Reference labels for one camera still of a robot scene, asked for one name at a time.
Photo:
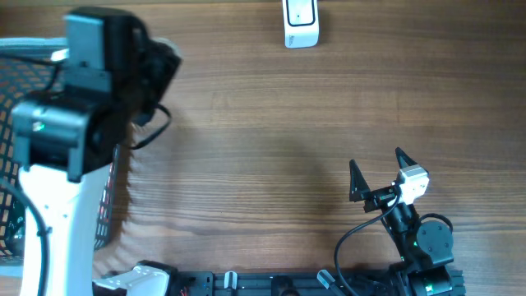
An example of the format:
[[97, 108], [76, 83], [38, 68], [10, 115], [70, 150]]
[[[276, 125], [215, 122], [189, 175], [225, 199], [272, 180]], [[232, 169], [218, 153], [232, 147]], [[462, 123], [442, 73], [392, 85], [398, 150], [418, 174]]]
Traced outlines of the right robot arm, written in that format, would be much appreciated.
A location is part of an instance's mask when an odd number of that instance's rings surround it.
[[454, 273], [448, 265], [454, 261], [453, 230], [443, 215], [419, 215], [414, 202], [423, 197], [430, 174], [401, 148], [395, 149], [399, 165], [390, 185], [370, 189], [356, 160], [349, 161], [349, 200], [364, 203], [365, 212], [378, 210], [380, 221], [391, 237], [400, 262], [388, 271], [390, 286], [398, 295], [452, 295]]

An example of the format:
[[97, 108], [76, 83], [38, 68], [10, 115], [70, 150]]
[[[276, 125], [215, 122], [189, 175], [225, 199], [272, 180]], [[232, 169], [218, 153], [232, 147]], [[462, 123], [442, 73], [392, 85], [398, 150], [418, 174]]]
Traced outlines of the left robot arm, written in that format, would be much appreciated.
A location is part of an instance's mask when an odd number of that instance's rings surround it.
[[92, 276], [99, 203], [114, 152], [131, 124], [146, 125], [181, 59], [152, 39], [141, 19], [107, 7], [66, 14], [67, 56], [56, 63], [64, 86], [31, 91], [12, 110], [19, 183], [9, 192], [25, 207], [24, 295], [166, 295], [177, 275], [136, 266]]

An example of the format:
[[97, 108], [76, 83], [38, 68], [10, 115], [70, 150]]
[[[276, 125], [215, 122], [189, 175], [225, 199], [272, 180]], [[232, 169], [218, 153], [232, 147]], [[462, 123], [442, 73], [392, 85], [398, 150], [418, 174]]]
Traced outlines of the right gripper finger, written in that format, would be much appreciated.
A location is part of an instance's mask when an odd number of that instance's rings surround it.
[[426, 169], [413, 160], [400, 147], [395, 149], [395, 156], [399, 164], [399, 171], [401, 173], [428, 173]]
[[355, 160], [350, 160], [350, 193], [349, 200], [353, 202], [363, 201], [368, 198], [371, 191], [360, 168]]

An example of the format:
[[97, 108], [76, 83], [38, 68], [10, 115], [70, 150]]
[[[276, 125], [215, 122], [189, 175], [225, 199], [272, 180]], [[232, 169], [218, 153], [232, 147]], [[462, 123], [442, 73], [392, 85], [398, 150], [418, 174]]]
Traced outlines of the grey plastic mesh basket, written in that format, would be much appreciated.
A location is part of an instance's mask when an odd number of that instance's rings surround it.
[[[67, 41], [59, 38], [1, 38], [1, 52], [26, 56], [36, 59], [49, 59], [53, 62], [61, 62], [68, 58], [69, 50]], [[113, 153], [108, 175], [108, 181], [101, 197], [98, 213], [98, 226], [95, 235], [95, 251], [105, 247], [110, 242], [112, 207], [114, 202], [114, 184], [118, 172], [120, 147], [117, 146]], [[22, 256], [1, 255], [1, 277], [22, 277]]]

